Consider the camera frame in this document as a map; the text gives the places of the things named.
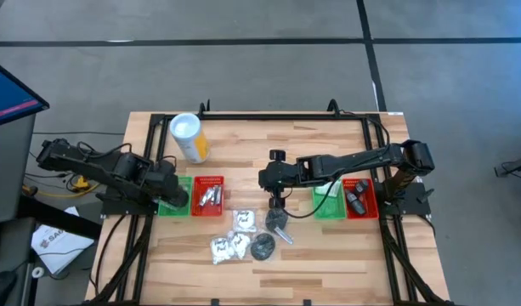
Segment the white and yellow canister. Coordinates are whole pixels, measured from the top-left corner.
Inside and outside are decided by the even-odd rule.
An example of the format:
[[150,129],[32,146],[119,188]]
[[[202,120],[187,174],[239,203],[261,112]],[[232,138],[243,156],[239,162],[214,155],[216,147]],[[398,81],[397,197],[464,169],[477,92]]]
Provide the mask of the white and yellow canister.
[[198,164],[207,160],[210,146],[197,115],[176,115],[170,121],[170,133],[187,161]]

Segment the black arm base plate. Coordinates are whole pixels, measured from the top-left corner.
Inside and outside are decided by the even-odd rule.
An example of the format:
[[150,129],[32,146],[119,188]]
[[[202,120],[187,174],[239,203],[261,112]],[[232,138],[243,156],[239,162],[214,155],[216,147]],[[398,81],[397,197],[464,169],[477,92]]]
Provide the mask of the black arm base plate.
[[149,215],[158,210],[150,195],[133,183],[107,184],[105,191],[96,197],[102,201],[105,215]]
[[431,213],[428,197],[433,189],[426,190],[423,183],[411,183],[388,199],[383,183],[374,183],[380,214],[426,216]]

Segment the black aluminium rig frame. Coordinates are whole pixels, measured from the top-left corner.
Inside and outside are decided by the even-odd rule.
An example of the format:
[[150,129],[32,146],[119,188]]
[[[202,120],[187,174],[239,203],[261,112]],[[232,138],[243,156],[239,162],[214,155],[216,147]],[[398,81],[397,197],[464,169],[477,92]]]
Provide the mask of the black aluminium rig frame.
[[[124,139],[132,151],[173,163],[177,174],[224,177],[219,217],[107,215],[94,272],[98,283],[80,306],[145,305],[390,305],[454,306],[449,300],[432,229],[417,215],[377,219],[317,219],[314,187],[285,188],[283,229],[289,245],[265,226],[271,193],[258,172],[271,150],[286,162],[313,155],[346,156],[410,139],[401,115],[352,113],[330,103],[324,112],[211,112],[197,116],[210,153],[203,163],[187,161],[169,132],[175,113],[134,112]],[[339,179],[383,183],[396,167],[347,173]],[[210,242],[228,239],[233,211],[253,210],[257,231],[275,238],[270,258],[246,256],[212,262]]]

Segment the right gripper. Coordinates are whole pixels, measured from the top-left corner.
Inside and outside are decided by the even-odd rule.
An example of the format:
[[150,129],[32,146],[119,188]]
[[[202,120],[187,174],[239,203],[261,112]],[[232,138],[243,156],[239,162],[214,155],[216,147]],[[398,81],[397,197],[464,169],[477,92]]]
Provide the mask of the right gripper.
[[284,164],[286,152],[284,150],[271,150],[270,163],[259,172],[259,186],[265,190],[274,190],[271,193],[271,208],[284,209],[286,198],[277,187],[293,187],[297,183],[298,171],[295,165]]

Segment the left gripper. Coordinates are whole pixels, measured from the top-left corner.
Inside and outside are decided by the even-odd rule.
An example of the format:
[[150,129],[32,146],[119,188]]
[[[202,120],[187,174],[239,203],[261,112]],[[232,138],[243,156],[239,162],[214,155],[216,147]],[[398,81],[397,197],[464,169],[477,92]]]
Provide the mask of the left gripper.
[[151,174],[151,189],[162,200],[172,202],[176,208],[186,207],[189,194],[178,189],[178,177],[174,171],[158,171]]

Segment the grey stand leg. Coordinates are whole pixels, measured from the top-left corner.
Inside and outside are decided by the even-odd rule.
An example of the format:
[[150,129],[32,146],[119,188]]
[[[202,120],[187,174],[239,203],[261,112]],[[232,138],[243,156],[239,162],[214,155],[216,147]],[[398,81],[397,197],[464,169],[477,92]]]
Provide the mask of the grey stand leg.
[[498,178],[504,178],[509,175],[521,179],[521,158],[516,161],[504,161],[495,166],[495,175]]

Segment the white printed paper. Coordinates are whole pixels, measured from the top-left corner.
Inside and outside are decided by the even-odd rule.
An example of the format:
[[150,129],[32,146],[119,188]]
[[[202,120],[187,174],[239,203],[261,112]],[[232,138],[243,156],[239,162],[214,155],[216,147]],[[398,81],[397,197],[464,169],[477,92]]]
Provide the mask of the white printed paper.
[[93,239],[44,224],[34,231],[31,238],[31,248],[53,275],[59,274],[93,243]]

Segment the monitor with blue screen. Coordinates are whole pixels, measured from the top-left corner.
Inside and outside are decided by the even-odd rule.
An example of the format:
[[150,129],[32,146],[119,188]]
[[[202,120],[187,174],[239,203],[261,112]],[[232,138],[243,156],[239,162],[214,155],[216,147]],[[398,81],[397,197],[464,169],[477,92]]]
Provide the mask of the monitor with blue screen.
[[50,108],[50,104],[0,65],[0,126]]

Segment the red plastic basket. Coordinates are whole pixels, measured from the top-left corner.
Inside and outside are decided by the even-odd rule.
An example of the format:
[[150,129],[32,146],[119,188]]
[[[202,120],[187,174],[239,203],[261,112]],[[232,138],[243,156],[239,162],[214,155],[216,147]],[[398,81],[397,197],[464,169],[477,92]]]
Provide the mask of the red plastic basket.
[[[212,201],[204,207],[199,205],[199,201],[206,189],[215,185],[223,187],[222,200],[219,205],[213,205]],[[198,176],[194,178],[193,197],[191,201],[191,215],[195,217],[219,217],[223,213],[224,205],[224,177],[223,176]]]
[[[350,191],[354,192],[354,186],[355,186],[356,182],[361,179],[367,179],[370,184],[369,189],[364,194],[357,195],[365,206],[366,214],[364,216],[360,216],[351,210],[351,208],[348,206],[346,196],[345,196],[345,190],[350,190]],[[349,219],[377,219],[378,218],[379,214],[378,214],[378,208],[377,208],[376,195],[375,195],[375,191],[373,188],[373,183],[369,178],[345,178],[343,180],[343,191],[344,191],[345,203],[347,206]]]

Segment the green plastic basket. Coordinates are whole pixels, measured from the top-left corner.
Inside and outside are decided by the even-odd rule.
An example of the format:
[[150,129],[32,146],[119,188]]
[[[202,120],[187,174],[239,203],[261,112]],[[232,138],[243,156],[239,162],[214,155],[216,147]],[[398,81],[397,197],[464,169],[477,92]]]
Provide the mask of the green plastic basket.
[[186,207],[181,207],[177,210],[170,210],[165,207],[159,206],[158,211],[157,211],[157,215],[159,217],[185,218],[190,215],[190,203],[191,203],[192,191],[193,191],[193,178],[179,176],[178,183],[189,194],[188,205]]
[[314,188],[312,191],[312,197],[313,197],[313,204],[314,208],[317,208],[319,204],[322,202],[324,197],[326,198],[325,201],[322,204],[322,207],[316,211],[314,214],[314,217],[317,219],[345,219],[347,217],[347,208],[345,204],[345,196],[344,191],[342,187],[342,180],[341,181],[341,187],[339,189],[339,193],[337,197],[328,197],[327,195],[321,196],[316,195],[314,193]]

